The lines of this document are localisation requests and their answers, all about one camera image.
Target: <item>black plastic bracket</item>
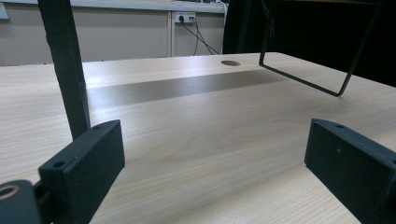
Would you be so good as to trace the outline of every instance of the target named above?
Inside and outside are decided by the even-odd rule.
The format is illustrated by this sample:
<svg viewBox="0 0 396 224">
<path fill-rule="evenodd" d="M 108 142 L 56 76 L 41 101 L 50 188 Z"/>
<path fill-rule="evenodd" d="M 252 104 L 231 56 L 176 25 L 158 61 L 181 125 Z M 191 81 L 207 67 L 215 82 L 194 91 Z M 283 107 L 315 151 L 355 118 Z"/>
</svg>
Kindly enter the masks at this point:
<svg viewBox="0 0 396 224">
<path fill-rule="evenodd" d="M 361 223 L 396 223 L 396 152 L 313 119 L 305 164 Z"/>
<path fill-rule="evenodd" d="M 89 223 L 125 166 L 119 120 L 96 125 L 39 167 L 0 186 L 1 223 Z"/>
</svg>

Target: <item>power socket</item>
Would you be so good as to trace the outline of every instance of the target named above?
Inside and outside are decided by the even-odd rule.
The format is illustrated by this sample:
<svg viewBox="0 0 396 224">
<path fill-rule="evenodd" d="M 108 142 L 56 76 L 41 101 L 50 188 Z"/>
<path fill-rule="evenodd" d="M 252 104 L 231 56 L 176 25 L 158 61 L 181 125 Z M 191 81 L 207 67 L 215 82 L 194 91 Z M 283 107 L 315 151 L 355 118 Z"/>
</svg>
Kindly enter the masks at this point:
<svg viewBox="0 0 396 224">
<path fill-rule="evenodd" d="M 191 18 L 195 18 L 195 12 L 176 12 L 175 22 L 181 22 L 180 17 L 184 18 L 184 23 L 193 23 Z"/>
</svg>

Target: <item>wooden table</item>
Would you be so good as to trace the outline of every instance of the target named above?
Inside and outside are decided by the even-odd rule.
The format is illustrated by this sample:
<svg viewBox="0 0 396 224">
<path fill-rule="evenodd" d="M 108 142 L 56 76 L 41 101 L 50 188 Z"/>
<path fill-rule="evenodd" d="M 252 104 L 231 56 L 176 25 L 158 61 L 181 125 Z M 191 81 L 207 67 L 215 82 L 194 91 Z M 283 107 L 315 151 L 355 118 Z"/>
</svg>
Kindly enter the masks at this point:
<svg viewBox="0 0 396 224">
<path fill-rule="evenodd" d="M 282 54 L 266 59 L 329 88 L 344 77 Z M 352 77 L 336 98 L 258 60 L 84 63 L 92 125 L 120 119 L 126 156 L 92 223 L 359 223 L 304 166 L 310 121 L 395 149 L 396 89 Z M 38 166 L 72 140 L 53 65 L 0 67 L 0 106 L 0 182 L 35 183 Z"/>
</svg>

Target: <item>white wall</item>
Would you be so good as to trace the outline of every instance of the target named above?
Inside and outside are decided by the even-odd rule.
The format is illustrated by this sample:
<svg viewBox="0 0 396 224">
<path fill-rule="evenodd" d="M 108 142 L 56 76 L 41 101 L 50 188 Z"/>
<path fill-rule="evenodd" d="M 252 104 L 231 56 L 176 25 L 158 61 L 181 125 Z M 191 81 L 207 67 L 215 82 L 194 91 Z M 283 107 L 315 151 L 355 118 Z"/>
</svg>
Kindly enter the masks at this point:
<svg viewBox="0 0 396 224">
<path fill-rule="evenodd" d="M 52 63 L 37 5 L 6 4 L 0 21 L 0 66 Z M 168 12 L 161 10 L 73 7 L 83 62 L 168 55 Z M 221 49 L 223 14 L 197 13 L 206 42 Z M 177 24 L 175 56 L 192 55 L 196 38 Z M 200 44 L 197 55 L 209 54 Z"/>
</svg>

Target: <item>black metal bar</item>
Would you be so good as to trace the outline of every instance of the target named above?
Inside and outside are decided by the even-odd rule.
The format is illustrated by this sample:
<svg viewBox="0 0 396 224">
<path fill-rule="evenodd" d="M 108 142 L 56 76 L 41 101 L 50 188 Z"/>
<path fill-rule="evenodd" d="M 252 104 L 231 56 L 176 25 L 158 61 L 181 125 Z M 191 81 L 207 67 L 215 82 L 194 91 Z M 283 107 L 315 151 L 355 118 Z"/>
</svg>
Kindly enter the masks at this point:
<svg viewBox="0 0 396 224">
<path fill-rule="evenodd" d="M 396 223 L 396 152 L 344 125 L 313 119 L 304 161 L 361 223 Z"/>
<path fill-rule="evenodd" d="M 38 0 L 73 139 L 90 127 L 78 36 L 69 0 Z"/>
<path fill-rule="evenodd" d="M 381 11 L 382 11 L 382 7 L 383 7 L 384 2 L 386 0 L 378 0 L 377 6 L 376 6 L 376 9 L 375 9 L 375 13 L 374 13 L 369 25 L 368 25 L 368 28 L 367 28 L 367 30 L 366 30 L 366 32 L 364 34 L 364 37 L 363 37 L 363 39 L 361 41 L 361 44 L 360 44 L 358 50 L 357 50 L 357 52 L 356 52 L 356 54 L 355 54 L 355 56 L 353 58 L 353 61 L 352 61 L 351 65 L 349 66 L 349 69 L 348 69 L 347 74 L 346 74 L 346 78 L 344 79 L 344 82 L 343 82 L 339 92 L 328 90 L 328 89 L 326 89 L 324 87 L 320 87 L 317 84 L 314 84 L 312 82 L 303 80 L 303 79 L 301 79 L 299 77 L 293 76 L 293 75 L 291 75 L 289 73 L 286 73 L 286 72 L 282 72 L 282 71 L 277 70 L 277 69 L 275 69 L 275 68 L 273 68 L 273 67 L 271 67 L 271 66 L 269 66 L 267 64 L 264 64 L 265 53 L 266 53 L 266 51 L 268 49 L 268 43 L 270 41 L 270 33 L 271 33 L 271 30 L 273 29 L 272 20 L 274 18 L 274 14 L 275 14 L 275 11 L 277 9 L 277 4 L 278 4 L 278 2 L 281 2 L 281 1 L 286 1 L 286 0 L 275 0 L 275 1 L 271 2 L 270 14 L 268 16 L 268 21 L 267 21 L 267 24 L 266 24 L 266 27 L 265 27 L 264 39 L 262 41 L 262 51 L 261 51 L 261 54 L 260 54 L 259 65 L 261 67 L 263 67 L 263 68 L 266 68 L 266 69 L 271 70 L 271 71 L 273 71 L 275 73 L 278 73 L 278 74 L 280 74 L 280 75 L 282 75 L 284 77 L 291 78 L 291 79 L 296 80 L 298 82 L 301 82 L 301 83 L 303 83 L 303 84 L 305 84 L 307 86 L 315 88 L 315 89 L 317 89 L 319 91 L 324 91 L 324 92 L 326 92 L 326 93 L 328 93 L 328 94 L 330 94 L 332 96 L 338 97 L 338 96 L 342 95 L 344 93 L 345 89 L 347 88 L 347 84 L 348 84 L 350 78 L 353 75 L 353 72 L 355 70 L 355 67 L 356 67 L 358 61 L 359 61 L 359 58 L 361 57 L 361 55 L 363 53 L 364 47 L 366 46 L 366 44 L 367 44 L 367 42 L 368 42 L 368 40 L 369 40 L 369 38 L 371 36 L 371 33 L 373 32 L 373 30 L 375 28 L 375 24 L 378 21 L 378 18 L 379 18 L 380 14 L 381 14 Z"/>
</svg>

